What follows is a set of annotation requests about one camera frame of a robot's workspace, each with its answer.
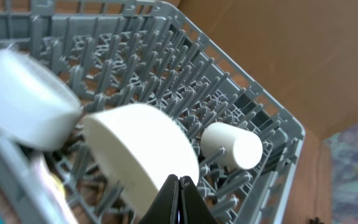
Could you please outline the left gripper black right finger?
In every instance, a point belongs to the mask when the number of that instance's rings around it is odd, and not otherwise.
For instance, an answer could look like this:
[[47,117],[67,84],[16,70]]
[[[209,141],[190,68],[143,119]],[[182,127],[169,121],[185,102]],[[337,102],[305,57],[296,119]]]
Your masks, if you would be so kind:
[[212,216],[196,185],[188,176],[180,178],[180,224],[218,224]]

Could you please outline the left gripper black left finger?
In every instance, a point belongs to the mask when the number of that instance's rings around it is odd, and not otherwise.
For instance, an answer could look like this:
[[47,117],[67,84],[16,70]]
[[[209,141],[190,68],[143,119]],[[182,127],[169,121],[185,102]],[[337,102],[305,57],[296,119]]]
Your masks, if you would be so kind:
[[179,180],[170,174],[139,224],[176,224],[178,222]]

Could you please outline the white bowl with peanuts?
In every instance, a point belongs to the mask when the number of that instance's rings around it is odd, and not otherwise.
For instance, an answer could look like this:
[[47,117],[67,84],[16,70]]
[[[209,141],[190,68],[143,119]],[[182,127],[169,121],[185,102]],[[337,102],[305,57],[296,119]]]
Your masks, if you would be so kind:
[[91,155],[108,184],[123,185],[121,198],[140,217],[170,174],[199,181],[199,162],[190,140],[154,106],[119,106],[87,114],[81,123]]

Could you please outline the white paper cup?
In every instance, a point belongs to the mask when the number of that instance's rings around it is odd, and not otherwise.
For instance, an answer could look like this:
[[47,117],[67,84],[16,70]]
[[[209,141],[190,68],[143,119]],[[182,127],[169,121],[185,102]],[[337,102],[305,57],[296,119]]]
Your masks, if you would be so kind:
[[230,168],[249,170],[262,158],[263,144],[258,135],[226,123],[210,124],[201,135],[201,152],[205,158],[212,156],[220,147],[225,153],[218,164]]

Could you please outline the yellow plastic fork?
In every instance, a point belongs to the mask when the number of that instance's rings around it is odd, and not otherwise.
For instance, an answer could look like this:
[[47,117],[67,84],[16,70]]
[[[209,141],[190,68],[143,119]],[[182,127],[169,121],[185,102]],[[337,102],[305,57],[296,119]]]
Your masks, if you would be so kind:
[[60,193],[60,195],[63,198],[66,198],[65,187],[64,187],[63,182],[55,174],[50,174],[50,176],[54,182],[55,187],[57,188],[58,192]]

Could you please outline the grey bowl with rice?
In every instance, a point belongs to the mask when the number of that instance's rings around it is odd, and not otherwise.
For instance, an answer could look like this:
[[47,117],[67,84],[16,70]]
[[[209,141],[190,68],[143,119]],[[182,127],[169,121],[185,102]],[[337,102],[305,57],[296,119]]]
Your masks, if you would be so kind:
[[81,102],[28,54],[0,50],[0,133],[40,151],[60,149],[80,120]]

